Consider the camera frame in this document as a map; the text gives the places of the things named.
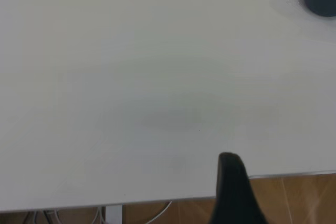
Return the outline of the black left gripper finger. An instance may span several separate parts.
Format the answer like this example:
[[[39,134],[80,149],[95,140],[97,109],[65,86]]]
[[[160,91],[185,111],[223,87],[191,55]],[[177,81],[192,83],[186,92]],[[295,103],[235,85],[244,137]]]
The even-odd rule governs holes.
[[[267,223],[242,159],[223,152],[218,157],[216,201],[210,223]]]

